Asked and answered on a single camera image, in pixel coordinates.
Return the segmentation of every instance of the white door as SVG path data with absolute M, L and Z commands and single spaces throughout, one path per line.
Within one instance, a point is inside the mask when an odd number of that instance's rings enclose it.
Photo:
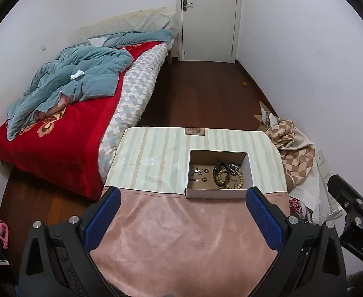
M 231 62 L 236 0 L 181 3 L 183 60 Z

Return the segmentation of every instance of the brown checkered cloth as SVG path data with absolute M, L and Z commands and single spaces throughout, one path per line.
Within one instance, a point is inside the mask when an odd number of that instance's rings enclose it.
M 285 170 L 288 192 L 301 183 L 311 171 L 315 149 L 311 145 L 293 148 L 295 140 L 295 126 L 291 120 L 282 120 L 277 125 L 268 128 L 265 134 L 279 149 Z

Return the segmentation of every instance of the wooden floor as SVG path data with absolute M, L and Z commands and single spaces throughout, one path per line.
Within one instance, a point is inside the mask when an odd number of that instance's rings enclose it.
M 236 64 L 174 62 L 162 67 L 137 125 L 256 130 L 258 122 L 253 114 L 260 114 L 259 101 L 270 107 L 248 74 Z M 0 219 L 10 229 L 6 256 L 16 275 L 35 220 L 57 224 L 71 215 L 81 215 L 92 203 L 15 168 L 3 197 Z

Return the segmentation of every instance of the baseboard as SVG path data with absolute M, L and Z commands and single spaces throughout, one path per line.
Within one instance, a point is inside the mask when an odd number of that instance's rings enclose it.
M 238 66 L 238 68 L 244 73 L 244 75 L 246 76 L 247 80 L 250 82 L 250 84 L 253 86 L 254 90 L 256 91 L 256 93 L 258 94 L 260 100 L 263 102 L 263 104 L 265 106 L 268 107 L 268 109 L 275 115 L 278 116 L 278 114 L 275 112 L 275 109 L 272 107 L 272 105 L 269 103 L 269 100 L 267 99 L 267 97 L 265 96 L 265 94 L 263 93 L 263 91 L 261 90 L 261 88 L 257 85 L 257 83 L 254 81 L 253 77 L 250 76 L 250 74 L 247 72 L 247 70 L 245 69 L 245 67 L 242 66 L 242 64 L 235 60 L 235 64 Z

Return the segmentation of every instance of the bed leg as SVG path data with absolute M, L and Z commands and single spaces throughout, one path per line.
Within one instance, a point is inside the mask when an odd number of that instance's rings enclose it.
M 172 51 L 171 50 L 168 51 L 168 55 L 166 56 L 166 62 L 168 63 L 168 65 L 171 65 L 173 63 Z

